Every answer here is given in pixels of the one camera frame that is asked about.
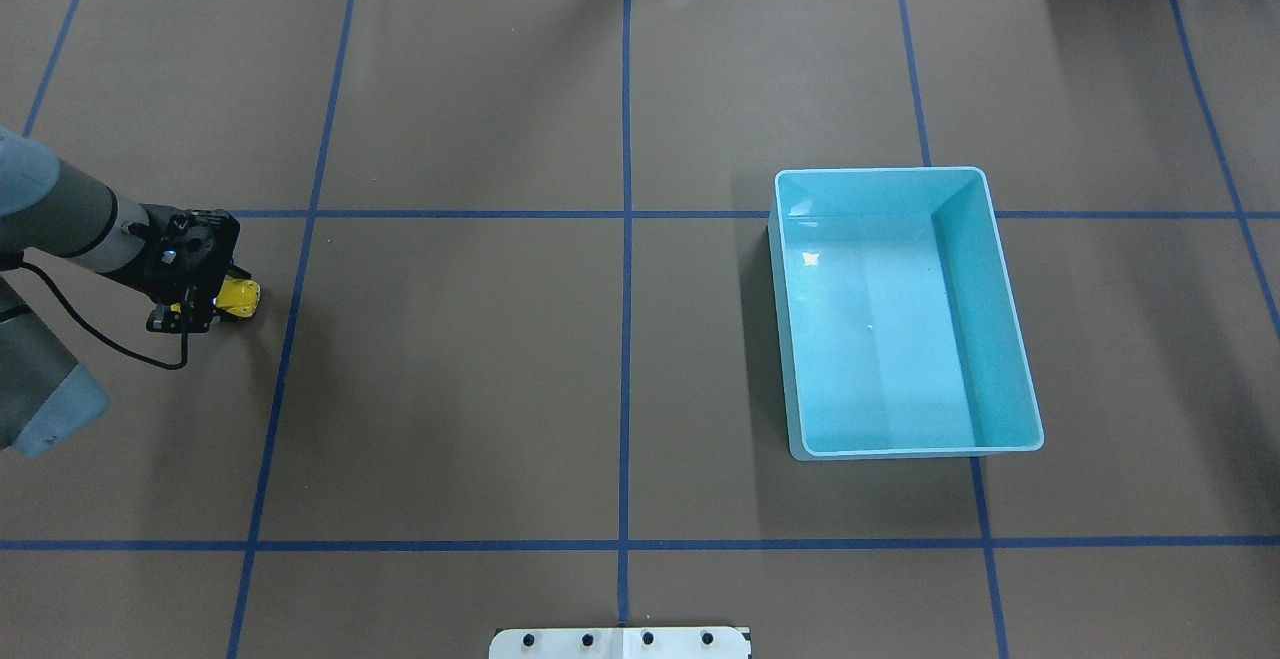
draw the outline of white metal plate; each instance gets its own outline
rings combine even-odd
[[[489,659],[751,659],[750,637],[735,627],[503,630]]]

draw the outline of blue bin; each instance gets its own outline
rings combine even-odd
[[[782,171],[769,250],[796,459],[1044,441],[987,177]]]

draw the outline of power cord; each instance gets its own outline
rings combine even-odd
[[[110,345],[111,349],[115,349],[116,352],[124,354],[128,358],[140,360],[140,362],[142,363],[151,363],[152,367],[168,369],[168,371],[177,371],[178,369],[183,369],[187,366],[187,344],[189,337],[187,331],[187,320],[186,320],[187,312],[182,314],[183,316],[182,340],[180,340],[182,354],[178,358],[178,363],[165,363],[161,362],[161,360],[152,360],[151,357],[147,357],[147,354],[138,354],[133,349],[127,349],[124,348],[124,345],[116,344],[114,340],[110,339],[110,337],[106,337],[100,330],[97,330],[96,326],[91,325],[91,322],[86,321],[84,317],[82,317],[81,314],[76,311],[76,307],[72,307],[72,303],[69,302],[67,296],[63,294],[63,290],[59,289],[58,284],[55,283],[54,276],[47,275],[45,270],[37,267],[36,264],[18,262],[18,267],[22,267],[22,270],[27,270],[28,273],[33,273],[33,275],[40,276],[40,280],[45,282],[45,285],[49,287],[49,290],[54,296],[54,299],[58,299],[58,303],[63,305],[63,308],[67,308],[67,312],[70,315],[72,320],[78,322],[78,325],[81,325],[81,328],[83,328],[84,331],[90,331],[90,334],[93,335],[93,339],[100,340],[102,344]]]

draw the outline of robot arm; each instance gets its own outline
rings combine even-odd
[[[68,258],[141,290],[155,311],[150,331],[209,331],[216,319],[251,317],[260,289],[233,264],[239,223],[220,211],[134,203],[60,161],[44,145],[0,127],[0,271],[27,267],[24,250]],[[72,311],[60,296],[60,302]],[[72,311],[82,326],[111,343]],[[40,454],[106,409],[106,395],[27,303],[0,279],[0,449]]]

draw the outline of yellow object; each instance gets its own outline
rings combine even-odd
[[[218,298],[214,299],[214,308],[247,320],[257,311],[261,298],[262,288],[256,282],[228,276],[223,280],[223,290],[219,290]]]

